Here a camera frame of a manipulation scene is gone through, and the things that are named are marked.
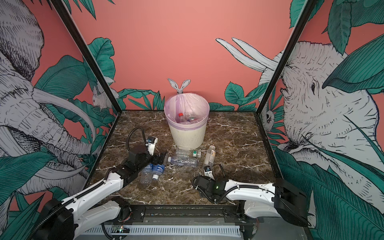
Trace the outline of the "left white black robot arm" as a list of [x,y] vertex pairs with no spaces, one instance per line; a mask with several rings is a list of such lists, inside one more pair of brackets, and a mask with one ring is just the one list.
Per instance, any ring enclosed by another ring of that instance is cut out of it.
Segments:
[[58,201],[45,204],[29,240],[73,240],[85,231],[118,219],[127,221],[132,214],[130,203],[114,197],[99,206],[98,203],[133,182],[149,164],[162,164],[167,152],[154,154],[152,147],[135,146],[124,161],[107,171],[105,177],[87,189]]

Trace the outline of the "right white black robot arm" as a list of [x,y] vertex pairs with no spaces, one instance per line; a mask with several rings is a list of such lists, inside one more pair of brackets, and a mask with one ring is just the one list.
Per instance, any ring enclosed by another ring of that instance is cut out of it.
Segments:
[[228,178],[214,180],[200,175],[192,180],[192,186],[215,205],[224,200],[242,201],[241,213],[252,219],[275,217],[299,227],[310,225],[307,196],[281,178],[274,183],[250,184]]

